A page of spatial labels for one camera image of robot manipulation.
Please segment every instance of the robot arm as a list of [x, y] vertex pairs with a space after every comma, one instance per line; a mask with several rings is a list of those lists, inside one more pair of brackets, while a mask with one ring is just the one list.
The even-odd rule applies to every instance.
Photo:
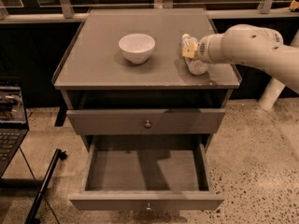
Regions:
[[203, 37], [197, 58], [202, 63], [238, 63], [258, 68], [299, 93], [299, 48], [283, 45], [279, 32], [236, 25], [221, 35]]

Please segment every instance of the speckled floor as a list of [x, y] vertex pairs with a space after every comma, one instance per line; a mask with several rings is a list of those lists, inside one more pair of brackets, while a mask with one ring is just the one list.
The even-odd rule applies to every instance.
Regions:
[[[66, 121], [54, 127], [57, 109], [30, 109], [30, 132], [21, 148], [34, 174], [45, 174], [55, 148], [66, 150], [48, 189], [59, 223], [299, 223], [299, 99], [279, 99], [271, 111], [255, 100], [229, 101], [206, 157], [212, 184], [225, 197], [215, 211], [79, 211], [68, 196], [79, 191], [87, 151]], [[18, 151], [6, 178], [30, 178]], [[24, 223], [35, 194], [0, 191], [0, 223]], [[36, 217], [58, 223], [43, 202]]]

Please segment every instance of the white bowl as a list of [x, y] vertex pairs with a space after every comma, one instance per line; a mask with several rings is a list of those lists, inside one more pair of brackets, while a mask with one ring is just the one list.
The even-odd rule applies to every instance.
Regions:
[[130, 34], [120, 40], [119, 46], [131, 63], [144, 63], [153, 52], [155, 40], [145, 34]]

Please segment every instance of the closed drawer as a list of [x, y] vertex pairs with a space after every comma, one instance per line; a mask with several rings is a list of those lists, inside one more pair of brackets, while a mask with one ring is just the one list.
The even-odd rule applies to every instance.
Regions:
[[216, 133], [224, 109], [69, 110], [77, 134]]
[[222, 202], [208, 179], [199, 135], [96, 136], [79, 210], [212, 210]]

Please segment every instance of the white pipe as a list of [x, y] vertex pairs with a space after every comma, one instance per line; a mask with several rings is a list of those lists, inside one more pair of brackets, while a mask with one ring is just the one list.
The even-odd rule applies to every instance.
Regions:
[[[299, 48], [299, 30], [294, 36], [290, 46]], [[284, 88], [284, 84], [275, 78], [271, 78], [258, 102], [261, 108], [264, 110], [271, 109]]]

